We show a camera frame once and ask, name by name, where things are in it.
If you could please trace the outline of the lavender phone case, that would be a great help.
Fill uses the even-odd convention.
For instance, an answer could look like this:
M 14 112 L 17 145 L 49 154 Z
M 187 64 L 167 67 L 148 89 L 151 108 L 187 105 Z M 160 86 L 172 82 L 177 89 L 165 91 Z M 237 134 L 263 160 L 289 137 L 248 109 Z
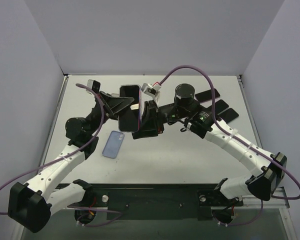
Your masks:
M 125 134 L 119 131 L 112 131 L 102 151 L 102 156 L 115 159 L 118 156 Z

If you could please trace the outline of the purple phone from blue case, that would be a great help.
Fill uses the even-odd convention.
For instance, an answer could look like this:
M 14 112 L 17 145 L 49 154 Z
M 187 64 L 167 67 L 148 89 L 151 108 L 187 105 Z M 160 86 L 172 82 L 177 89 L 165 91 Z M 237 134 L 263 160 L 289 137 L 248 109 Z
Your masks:
M 214 88 L 214 95 L 215 95 L 216 99 L 221 96 L 216 88 Z M 194 95 L 194 97 L 199 103 L 205 103 L 205 102 L 211 101 L 213 99 L 212 98 L 212 90 L 209 89 L 209 90 L 205 90 L 205 91 L 196 93 Z

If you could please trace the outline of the black phone from beige case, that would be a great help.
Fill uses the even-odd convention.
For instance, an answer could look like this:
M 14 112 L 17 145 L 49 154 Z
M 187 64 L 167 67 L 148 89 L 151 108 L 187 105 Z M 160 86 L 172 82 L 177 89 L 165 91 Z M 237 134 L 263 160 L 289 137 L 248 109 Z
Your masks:
M 222 99 L 218 100 L 215 102 L 215 108 L 214 108 L 214 113 L 215 117 L 219 118 L 219 114 L 222 113 L 223 111 L 227 110 L 229 108 L 229 105 Z

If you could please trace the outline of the beige phone case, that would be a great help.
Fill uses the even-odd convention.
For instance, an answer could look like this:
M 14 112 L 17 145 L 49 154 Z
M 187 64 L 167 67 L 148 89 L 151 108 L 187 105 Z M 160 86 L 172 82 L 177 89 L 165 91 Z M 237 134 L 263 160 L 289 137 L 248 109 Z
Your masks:
M 112 93 L 111 96 L 114 97 L 114 98 L 119 98 L 120 97 L 120 95 L 118 93 Z

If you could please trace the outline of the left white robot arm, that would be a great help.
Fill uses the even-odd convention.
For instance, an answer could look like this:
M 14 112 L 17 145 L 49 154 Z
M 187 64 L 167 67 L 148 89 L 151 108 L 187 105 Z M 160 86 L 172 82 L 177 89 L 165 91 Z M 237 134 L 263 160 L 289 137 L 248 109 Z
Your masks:
M 95 97 L 95 106 L 87 117 L 67 120 L 65 130 L 69 142 L 57 159 L 24 184 L 17 182 L 10 189 L 8 216 L 32 233 L 42 230 L 54 213 L 67 206 L 87 206 L 96 202 L 93 186 L 81 179 L 60 191 L 55 190 L 95 151 L 99 138 L 93 133 L 99 133 L 108 119 L 117 119 L 134 101 L 132 97 L 114 97 L 102 91 Z

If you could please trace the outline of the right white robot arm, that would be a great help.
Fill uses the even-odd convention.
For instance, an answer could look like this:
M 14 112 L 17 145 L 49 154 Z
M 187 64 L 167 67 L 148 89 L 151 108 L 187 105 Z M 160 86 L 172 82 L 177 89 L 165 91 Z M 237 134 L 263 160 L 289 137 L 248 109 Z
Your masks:
M 220 205 L 245 195 L 269 201 L 283 179 L 287 158 L 282 153 L 273 154 L 243 138 L 220 117 L 213 120 L 212 110 L 195 100 L 192 85 L 182 83 L 175 88 L 174 102 L 158 106 L 160 85 L 145 83 L 141 91 L 152 97 L 144 104 L 141 124 L 133 139 L 152 138 L 164 131 L 164 125 L 181 122 L 190 131 L 229 153 L 248 170 L 249 174 L 237 178 L 224 178 L 213 192 L 214 201 Z

